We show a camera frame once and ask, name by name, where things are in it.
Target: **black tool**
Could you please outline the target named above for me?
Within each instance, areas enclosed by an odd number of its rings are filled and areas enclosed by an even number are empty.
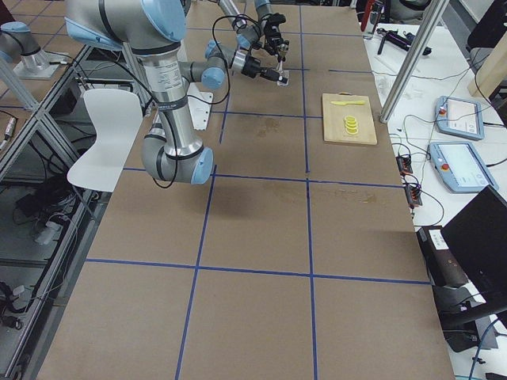
[[[383,40],[387,40],[389,42],[391,42],[392,44],[398,46],[399,48],[403,49],[404,51],[409,51],[410,50],[410,46],[412,46],[412,42],[415,38],[415,35],[413,35],[412,33],[408,33],[406,35],[406,37],[411,37],[411,40],[409,38],[405,38],[404,36],[400,36],[398,34],[398,31],[396,30],[386,30],[384,28],[378,28],[377,29],[377,33],[380,34],[381,36],[383,36]],[[380,47],[379,48],[379,52],[377,52],[377,54],[380,54],[382,53],[382,48],[383,48],[383,43],[380,43]],[[431,48],[430,47],[425,47],[425,50],[422,52],[423,55],[428,55],[429,53],[431,53]]]

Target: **yellow object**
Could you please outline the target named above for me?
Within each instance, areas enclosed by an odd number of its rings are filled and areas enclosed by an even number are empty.
[[[357,135],[359,133],[359,124],[354,116],[347,115],[344,118],[345,130],[349,135]]]
[[[332,105],[365,105],[366,101],[331,101]]]
[[[337,107],[333,102],[364,102],[361,106]],[[324,93],[322,95],[322,126],[324,141],[329,143],[376,145],[375,123],[368,97]],[[345,117],[352,116],[356,122]]]

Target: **blue joint cap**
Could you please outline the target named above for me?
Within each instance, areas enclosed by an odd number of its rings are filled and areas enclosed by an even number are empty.
[[[11,58],[11,56],[8,55],[7,53],[5,53],[4,51],[1,51],[1,50],[0,50],[0,58],[2,58],[7,63],[12,63],[13,62],[13,59]]]
[[[6,22],[2,25],[3,32],[29,32],[30,28],[21,21]]]
[[[173,42],[185,38],[185,12],[180,0],[141,0],[141,7],[150,23],[164,38]]]
[[[219,89],[224,80],[225,73],[218,67],[209,67],[203,72],[202,76],[200,77],[202,84],[209,89]]]
[[[213,49],[216,48],[216,42],[214,40],[209,40],[208,45],[206,46],[206,51],[204,52],[204,57],[206,59],[209,58],[209,55],[212,53]]]
[[[238,41],[238,45],[241,48],[246,49],[246,50],[250,49],[251,43],[250,43],[250,41],[248,41],[248,39],[244,35],[238,34],[236,36],[236,40]]]
[[[265,6],[266,4],[271,4],[271,2],[269,0],[255,0],[255,8]]]
[[[94,48],[120,51],[123,46],[115,40],[111,40],[107,36],[95,32],[86,26],[65,17],[67,23],[67,34],[76,41],[82,44],[93,46]]]
[[[213,150],[204,148],[193,170],[191,184],[205,184],[213,169]]]

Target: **monitor stand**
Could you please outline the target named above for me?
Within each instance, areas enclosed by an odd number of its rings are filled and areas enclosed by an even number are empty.
[[[467,298],[470,297],[470,295],[470,292],[465,287],[460,287],[458,289],[433,287],[433,297],[435,298],[439,315],[446,312],[459,313],[466,308],[480,305],[480,302]],[[445,340],[454,352],[465,351],[479,344],[482,334],[490,323],[491,320],[489,317],[482,317],[475,321],[456,326],[452,330],[445,330]],[[493,331],[485,336],[482,342],[482,348],[498,348]]]

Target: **white desk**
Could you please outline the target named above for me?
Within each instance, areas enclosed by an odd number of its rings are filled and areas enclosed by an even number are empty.
[[[380,28],[386,30],[396,30],[398,33],[412,32],[417,33],[416,25],[380,25]],[[395,76],[385,74],[396,74],[402,65],[406,53],[386,41],[383,47],[382,55],[377,55],[380,36],[375,36],[371,40],[365,40],[364,44],[368,52],[368,58],[375,74],[375,82],[379,91],[379,97],[383,104],[389,93],[390,87],[394,83]],[[414,76],[445,78],[450,75],[458,74],[468,68],[466,59],[461,54],[455,41],[452,39],[451,33],[444,27],[437,27],[429,42],[429,46],[433,49],[430,55],[422,57],[419,60]],[[393,116],[389,120],[388,128],[393,143],[407,144],[406,135],[409,142],[423,149],[427,149],[430,141],[469,141],[455,136],[444,135],[433,130],[432,123],[423,123],[420,120],[408,117],[403,127],[403,120],[406,115],[415,115],[423,120],[434,120],[434,109],[436,99],[440,96],[448,96],[452,93],[453,97],[463,99],[475,99],[483,104],[484,111],[482,117],[485,122],[499,123],[501,119],[497,113],[491,108],[484,99],[472,98],[468,93],[467,86],[474,79],[472,70],[462,75],[445,80],[411,78],[402,99],[396,106]],[[418,150],[408,145],[411,152]],[[486,126],[486,137],[480,142],[474,142],[474,146],[481,155],[486,164],[499,162],[507,157],[507,130],[503,127]],[[399,146],[393,146],[395,153],[398,152]],[[401,147],[401,153],[406,153],[405,148]],[[453,194],[440,180],[433,164],[429,161],[424,163],[424,156],[417,154],[413,156],[414,175],[422,181],[422,189],[432,196],[435,196],[444,205],[444,217],[439,224],[445,225],[452,219],[475,194]],[[502,164],[490,168],[490,172],[500,186],[499,192],[504,198],[507,198],[507,164]],[[416,208],[414,216],[414,225],[430,225],[436,223],[441,217],[440,206],[431,198],[422,196],[423,207]],[[503,326],[496,324],[495,327],[504,333]],[[482,350],[479,357],[486,361],[483,365],[476,365],[474,376],[485,378],[486,372],[495,372],[498,374],[507,374],[507,338],[498,337],[498,350]],[[471,368],[471,357],[475,355],[475,348],[471,348],[459,354],[453,352],[449,348],[452,365],[456,375],[468,376]]]

